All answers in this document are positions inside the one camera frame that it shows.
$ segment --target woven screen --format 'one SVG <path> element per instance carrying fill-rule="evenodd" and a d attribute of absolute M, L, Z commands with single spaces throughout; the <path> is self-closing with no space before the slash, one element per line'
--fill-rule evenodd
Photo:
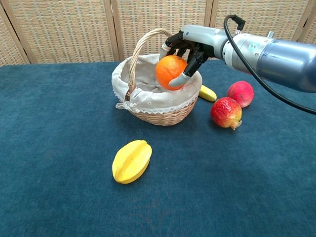
<path fill-rule="evenodd" d="M 120 29 L 117 34 L 119 34 L 118 46 L 121 47 L 121 54 L 124 58 L 132 56 L 137 41 L 153 29 L 164 28 L 175 34 L 185 24 L 204 25 L 206 2 L 206 0 L 112 1 L 115 26 Z M 160 52 L 165 40 L 164 35 L 152 37 L 142 47 L 141 54 Z"/>
<path fill-rule="evenodd" d="M 308 31 L 306 38 L 304 39 L 305 43 L 316 43 L 316 19 L 314 20 L 312 27 Z"/>
<path fill-rule="evenodd" d="M 217 0 L 212 11 L 213 26 L 223 29 L 224 18 L 236 14 L 246 21 L 244 33 L 266 36 L 274 31 L 274 38 L 292 40 L 308 0 Z M 229 20 L 229 29 L 235 32 L 237 25 Z"/>
<path fill-rule="evenodd" d="M 103 0 L 5 0 L 37 63 L 113 61 Z"/>
<path fill-rule="evenodd" d="M 4 19 L 0 16 L 0 66 L 25 64 Z"/>

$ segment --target robotic hand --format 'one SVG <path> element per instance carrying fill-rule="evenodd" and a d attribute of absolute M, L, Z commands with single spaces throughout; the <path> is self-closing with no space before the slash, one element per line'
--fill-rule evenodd
<path fill-rule="evenodd" d="M 235 36 L 228 30 L 228 19 L 237 24 Z M 224 20 L 224 30 L 185 25 L 179 33 L 169 37 L 162 45 L 159 60 L 167 55 L 182 57 L 189 50 L 187 67 L 169 85 L 186 83 L 207 61 L 217 58 L 226 65 L 252 74 L 272 95 L 297 109 L 316 114 L 315 110 L 302 107 L 274 92 L 261 78 L 302 92 L 316 92 L 316 45 L 274 39 L 271 36 L 255 36 L 241 33 L 245 21 L 236 15 Z"/>

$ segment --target black cable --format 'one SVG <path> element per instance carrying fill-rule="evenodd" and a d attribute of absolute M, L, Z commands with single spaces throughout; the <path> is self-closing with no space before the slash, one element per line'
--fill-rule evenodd
<path fill-rule="evenodd" d="M 246 68 L 248 68 L 248 70 L 251 72 L 251 74 L 257 79 L 257 81 L 274 97 L 276 97 L 277 99 L 283 101 L 284 103 L 293 106 L 296 109 L 299 109 L 301 111 L 316 115 L 316 110 L 307 108 L 305 106 L 299 105 L 291 100 L 288 100 L 287 98 L 285 98 L 284 96 L 280 95 L 279 93 L 275 92 L 271 87 L 269 87 L 261 78 L 260 76 L 253 70 L 253 68 L 250 66 L 250 64 L 248 63 L 248 61 L 245 59 L 245 57 L 243 56 L 242 52 L 239 50 L 239 48 L 237 47 L 237 45 L 235 44 L 233 37 L 228 29 L 228 19 L 232 19 L 233 21 L 235 21 L 238 24 L 238 30 L 242 30 L 243 26 L 245 24 L 245 21 L 242 20 L 240 17 L 236 16 L 236 15 L 228 15 L 225 17 L 224 19 L 224 30 L 226 32 L 226 35 L 228 37 L 228 40 L 230 41 L 230 43 L 232 44 L 234 50 L 236 51 L 237 55 L 239 56 L 239 58 L 242 60 L 242 62 L 244 63 L 244 65 L 246 66 Z"/>

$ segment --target basket handle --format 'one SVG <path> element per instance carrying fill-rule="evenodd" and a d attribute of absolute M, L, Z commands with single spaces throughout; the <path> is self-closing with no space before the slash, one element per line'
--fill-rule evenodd
<path fill-rule="evenodd" d="M 136 88 L 135 70 L 136 70 L 136 62 L 137 62 L 139 53 L 140 53 L 143 45 L 146 43 L 146 41 L 148 39 L 150 39 L 151 37 L 153 37 L 155 35 L 159 35 L 159 34 L 166 35 L 167 37 L 171 36 L 171 33 L 168 32 L 167 30 L 165 30 L 163 28 L 157 28 L 157 29 L 154 29 L 154 30 L 149 31 L 148 33 L 146 33 L 143 37 L 141 37 L 141 39 L 136 44 L 136 47 L 135 47 L 134 52 L 133 52 L 133 56 L 131 58 L 130 68 L 129 68 L 129 84 L 128 84 L 128 88 L 129 88 L 129 93 L 130 94 Z"/>

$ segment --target white cloth liner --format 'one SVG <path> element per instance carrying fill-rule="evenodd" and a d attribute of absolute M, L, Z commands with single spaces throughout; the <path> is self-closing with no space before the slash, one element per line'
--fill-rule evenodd
<path fill-rule="evenodd" d="M 139 55 L 136 64 L 136 89 L 129 101 L 125 100 L 128 92 L 131 57 L 122 61 L 112 73 L 112 86 L 119 103 L 118 109 L 126 109 L 135 113 L 162 114 L 176 111 L 194 101 L 202 86 L 202 76 L 196 72 L 179 90 L 166 90 L 159 85 L 155 77 L 155 68 L 159 54 Z"/>

